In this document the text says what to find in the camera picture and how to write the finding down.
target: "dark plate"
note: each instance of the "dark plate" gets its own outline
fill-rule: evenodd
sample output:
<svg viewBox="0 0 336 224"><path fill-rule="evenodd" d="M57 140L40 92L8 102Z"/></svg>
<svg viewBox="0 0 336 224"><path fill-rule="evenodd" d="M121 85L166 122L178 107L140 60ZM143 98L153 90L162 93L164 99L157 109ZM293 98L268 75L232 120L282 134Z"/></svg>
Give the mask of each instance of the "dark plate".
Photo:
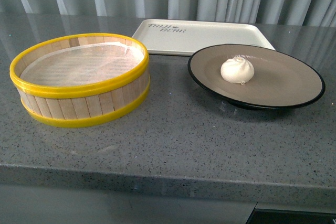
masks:
<svg viewBox="0 0 336 224"><path fill-rule="evenodd" d="M245 85L221 76L229 58L242 55L255 69ZM194 53L188 62L192 78L204 89L246 109L298 108L316 102L325 91L322 77L309 65L271 49L248 45L216 45Z"/></svg>

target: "yellow plastic rim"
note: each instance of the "yellow plastic rim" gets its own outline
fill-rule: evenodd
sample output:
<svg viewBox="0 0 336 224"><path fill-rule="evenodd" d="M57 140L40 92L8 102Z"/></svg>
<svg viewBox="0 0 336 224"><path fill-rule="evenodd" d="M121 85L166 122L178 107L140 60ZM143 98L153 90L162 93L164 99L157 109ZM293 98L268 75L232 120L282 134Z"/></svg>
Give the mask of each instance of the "yellow plastic rim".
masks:
<svg viewBox="0 0 336 224"><path fill-rule="evenodd" d="M86 84L86 85L80 85L80 86L73 86L73 87L51 87L51 86L42 86L33 84L27 81L24 81L15 73L15 66L17 63L25 57L28 53L36 50L37 48L43 47L47 44L51 44L54 42L58 42L61 40L66 39L72 39L72 38L79 38L79 37L117 37L117 38L123 38L126 40L131 40L138 45L140 45L145 54L143 60L132 70L114 77L112 79L96 82L92 84ZM18 56L14 58L12 63L9 67L9 75L11 77L11 80L13 81L14 85L22 90L23 92L27 94L31 94L37 97L43 97L43 98L53 98L53 99L66 99L66 98L79 98L79 97L88 97L91 95L101 94L105 93L117 88L120 88L132 81L134 81L136 78L138 78L141 74L143 74L148 67L149 63L149 54L144 44L139 42L136 39L133 39L128 36L119 35L119 34L106 34L106 33L91 33L91 34L77 34L77 35L69 35L64 37L59 37L55 39L51 39L48 41L44 41L42 43L39 43L37 45L34 45L23 52L21 52Z"/></svg>
<svg viewBox="0 0 336 224"><path fill-rule="evenodd" d="M145 89L145 91L134 101L127 104L125 107L122 107L121 109L118 109L116 111L110 112L108 114L95 116L93 118L84 118L84 119L73 119L73 120L67 120L67 119L54 119L54 118L46 118L44 116L36 114L34 111L30 110L24 102L21 100L21 103L25 107L25 109L28 111L31 117L33 117L35 120L55 127L65 127L65 128L78 128L78 127L89 127L94 126L102 123L107 123L112 120L118 119L128 113L130 113L132 110L134 110L136 107L138 107L147 97L150 87L150 80L148 81L148 85Z"/></svg>

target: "gray granite countertop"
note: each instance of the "gray granite countertop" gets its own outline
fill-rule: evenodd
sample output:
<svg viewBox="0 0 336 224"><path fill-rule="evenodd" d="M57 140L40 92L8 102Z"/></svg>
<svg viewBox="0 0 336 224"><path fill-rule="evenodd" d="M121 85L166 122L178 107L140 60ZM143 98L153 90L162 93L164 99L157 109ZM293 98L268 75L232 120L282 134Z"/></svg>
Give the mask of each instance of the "gray granite countertop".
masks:
<svg viewBox="0 0 336 224"><path fill-rule="evenodd" d="M17 54L69 34L132 36L141 21L0 14L0 183L336 209L336 28L256 25L323 76L303 108L236 108L193 81L188 57L151 55L150 93L120 119L63 129L28 115L9 78Z"/></svg>

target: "white rectangular tray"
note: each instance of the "white rectangular tray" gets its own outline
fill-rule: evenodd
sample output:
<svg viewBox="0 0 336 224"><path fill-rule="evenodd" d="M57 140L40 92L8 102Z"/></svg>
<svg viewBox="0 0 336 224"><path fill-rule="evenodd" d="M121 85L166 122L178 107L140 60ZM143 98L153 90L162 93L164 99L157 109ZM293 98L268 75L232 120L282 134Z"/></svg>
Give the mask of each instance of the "white rectangular tray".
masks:
<svg viewBox="0 0 336 224"><path fill-rule="evenodd" d="M142 42L150 54L190 56L219 44L255 45L274 50L257 27L245 24L146 19L132 37Z"/></svg>

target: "bamboo steamer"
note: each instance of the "bamboo steamer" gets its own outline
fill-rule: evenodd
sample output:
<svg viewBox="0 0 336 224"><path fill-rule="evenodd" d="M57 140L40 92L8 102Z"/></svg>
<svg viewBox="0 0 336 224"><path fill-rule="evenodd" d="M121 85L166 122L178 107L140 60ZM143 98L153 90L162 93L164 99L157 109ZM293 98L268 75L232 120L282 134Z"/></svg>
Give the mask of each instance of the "bamboo steamer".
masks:
<svg viewBox="0 0 336 224"><path fill-rule="evenodd" d="M148 64L146 47L133 38L79 34L26 49L10 64L10 77L36 120L86 127L117 119L144 101Z"/></svg>

